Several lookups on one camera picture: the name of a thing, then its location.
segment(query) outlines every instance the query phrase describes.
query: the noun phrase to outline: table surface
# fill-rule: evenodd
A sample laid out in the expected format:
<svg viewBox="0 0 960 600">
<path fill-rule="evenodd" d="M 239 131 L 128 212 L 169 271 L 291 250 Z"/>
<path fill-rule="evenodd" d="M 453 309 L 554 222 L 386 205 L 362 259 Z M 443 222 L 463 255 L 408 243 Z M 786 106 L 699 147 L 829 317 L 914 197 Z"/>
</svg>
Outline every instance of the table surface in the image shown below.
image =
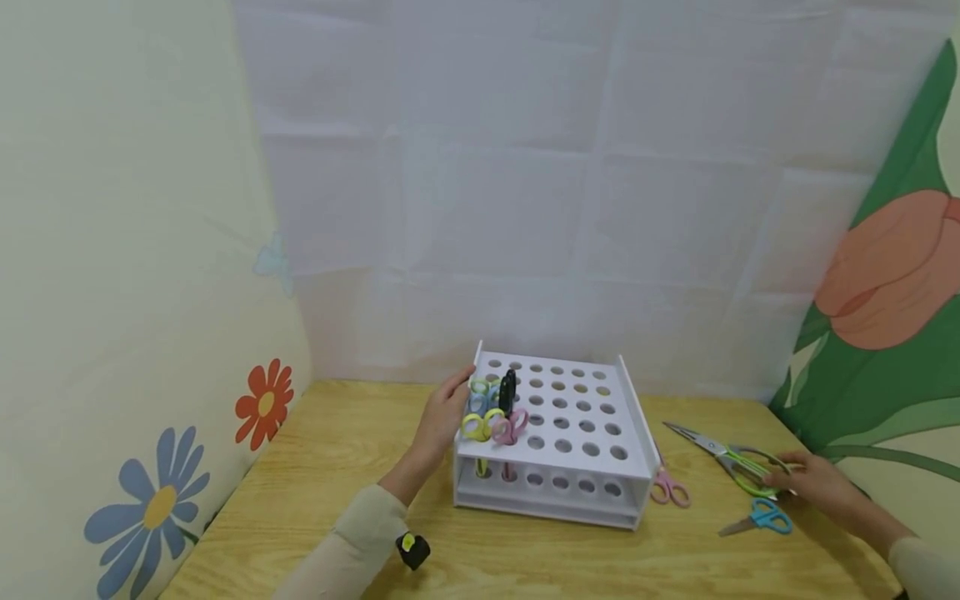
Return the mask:
<svg viewBox="0 0 960 600">
<path fill-rule="evenodd" d="M 164 592 L 164 598 L 266 598 L 323 538 L 353 495 L 403 453 L 429 388 L 315 383 Z M 794 532 L 716 532 L 750 509 L 716 462 L 661 424 L 771 452 L 800 447 L 747 400 L 640 399 L 691 508 L 648 504 L 636 532 L 452 506 L 449 463 L 407 523 L 430 541 L 416 572 L 393 556 L 365 597 L 876 598 L 900 591 L 869 547 L 797 498 Z"/>
</svg>

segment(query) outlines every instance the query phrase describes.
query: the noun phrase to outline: scissors holder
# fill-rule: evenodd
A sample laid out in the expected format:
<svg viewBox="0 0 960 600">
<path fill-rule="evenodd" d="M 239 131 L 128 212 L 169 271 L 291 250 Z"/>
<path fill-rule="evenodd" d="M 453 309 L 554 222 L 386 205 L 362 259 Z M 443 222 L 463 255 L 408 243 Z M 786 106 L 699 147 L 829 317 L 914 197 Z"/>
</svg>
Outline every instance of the scissors holder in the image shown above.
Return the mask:
<svg viewBox="0 0 960 600">
<path fill-rule="evenodd" d="M 516 373 L 514 410 L 530 422 L 513 445 L 457 434 L 453 504 L 636 529 L 659 467 L 622 357 L 612 365 L 489 352 L 474 379 Z M 487 470 L 477 473 L 477 460 Z"/>
</svg>

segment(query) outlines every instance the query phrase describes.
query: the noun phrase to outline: blue flower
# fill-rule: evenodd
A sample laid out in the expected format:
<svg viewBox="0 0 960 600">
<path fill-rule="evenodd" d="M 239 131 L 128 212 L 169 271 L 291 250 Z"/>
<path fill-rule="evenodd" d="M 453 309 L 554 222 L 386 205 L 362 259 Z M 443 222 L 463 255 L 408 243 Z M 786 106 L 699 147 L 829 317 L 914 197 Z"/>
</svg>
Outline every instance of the blue flower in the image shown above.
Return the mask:
<svg viewBox="0 0 960 600">
<path fill-rule="evenodd" d="M 256 264 L 253 265 L 253 272 L 257 275 L 276 276 L 287 298 L 294 296 L 294 278 L 290 271 L 287 253 L 283 251 L 283 239 L 279 231 L 274 233 L 270 246 L 260 249 L 260 254 L 256 256 Z"/>
<path fill-rule="evenodd" d="M 138 503 L 110 504 L 86 521 L 84 537 L 87 541 L 104 543 L 119 537 L 100 557 L 100 564 L 112 563 L 97 584 L 97 595 L 101 598 L 112 597 L 130 579 L 146 547 L 130 598 L 140 595 L 160 564 L 161 536 L 167 540 L 174 559 L 183 553 L 186 541 L 174 517 L 187 523 L 193 521 L 199 509 L 186 500 L 210 481 L 210 473 L 193 479 L 204 456 L 202 444 L 190 451 L 196 434 L 197 428 L 189 427 L 183 432 L 180 443 L 175 444 L 173 427 L 164 430 L 156 443 L 158 485 L 154 487 L 143 463 L 131 458 L 120 467 L 120 487 Z"/>
</svg>

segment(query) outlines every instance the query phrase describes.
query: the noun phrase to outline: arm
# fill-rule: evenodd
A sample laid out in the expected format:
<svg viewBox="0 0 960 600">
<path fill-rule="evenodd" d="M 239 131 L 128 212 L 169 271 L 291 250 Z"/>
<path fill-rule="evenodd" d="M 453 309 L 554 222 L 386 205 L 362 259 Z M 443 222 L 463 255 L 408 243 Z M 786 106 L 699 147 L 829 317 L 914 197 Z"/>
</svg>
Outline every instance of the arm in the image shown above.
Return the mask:
<svg viewBox="0 0 960 600">
<path fill-rule="evenodd" d="M 437 470 L 460 427 L 473 366 L 447 379 L 430 395 L 410 448 L 376 485 L 354 496 L 333 530 L 276 591 L 277 600 L 359 598 L 383 567 L 403 519 L 426 480 Z"/>
<path fill-rule="evenodd" d="M 763 482 L 796 492 L 837 526 L 866 541 L 887 561 L 911 600 L 960 598 L 960 563 L 920 540 L 830 461 L 805 451 L 785 452 L 780 459 L 797 467 L 789 475 L 771 473 Z"/>
</svg>

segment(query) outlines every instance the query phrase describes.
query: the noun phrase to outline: person's left hand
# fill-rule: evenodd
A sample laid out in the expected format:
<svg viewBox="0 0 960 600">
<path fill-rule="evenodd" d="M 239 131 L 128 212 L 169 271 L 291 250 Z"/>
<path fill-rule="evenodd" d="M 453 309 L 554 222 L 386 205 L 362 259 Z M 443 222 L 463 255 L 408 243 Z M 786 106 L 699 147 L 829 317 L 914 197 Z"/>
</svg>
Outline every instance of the person's left hand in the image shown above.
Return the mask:
<svg viewBox="0 0 960 600">
<path fill-rule="evenodd" d="M 453 442 L 453 436 L 460 428 L 469 397 L 469 389 L 464 384 L 474 371 L 476 368 L 473 365 L 463 367 L 440 384 L 426 400 L 410 449 L 423 457 L 432 468 L 440 465 L 446 449 Z"/>
</svg>

